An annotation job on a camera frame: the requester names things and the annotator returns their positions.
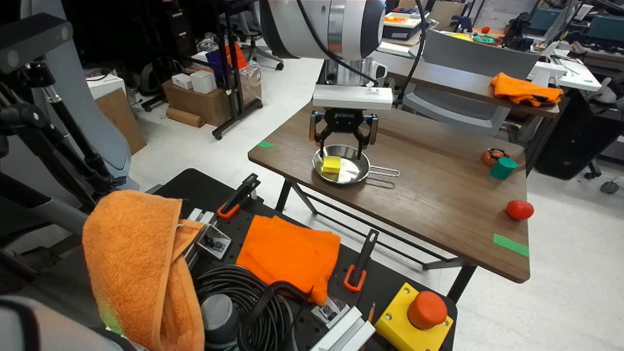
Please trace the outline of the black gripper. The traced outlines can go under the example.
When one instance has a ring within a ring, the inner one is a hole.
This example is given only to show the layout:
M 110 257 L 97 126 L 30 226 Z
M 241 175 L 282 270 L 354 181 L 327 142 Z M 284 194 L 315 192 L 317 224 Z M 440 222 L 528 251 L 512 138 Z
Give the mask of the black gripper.
M 315 109 L 311 112 L 309 140 L 315 142 L 319 155 L 325 155 L 325 138 L 331 132 L 352 134 L 358 142 L 356 157 L 362 155 L 368 144 L 375 142 L 377 118 L 362 109 Z

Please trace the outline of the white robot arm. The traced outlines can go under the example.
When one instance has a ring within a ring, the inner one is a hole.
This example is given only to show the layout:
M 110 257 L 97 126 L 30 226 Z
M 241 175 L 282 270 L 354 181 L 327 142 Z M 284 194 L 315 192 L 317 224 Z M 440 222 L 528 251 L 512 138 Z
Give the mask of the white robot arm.
M 387 109 L 391 91 L 381 85 L 370 54 L 381 42 L 385 0 L 258 0 L 260 33 L 280 58 L 321 58 L 311 105 L 311 138 L 319 148 L 333 132 L 356 140 L 356 157 L 374 142 L 375 111 Z

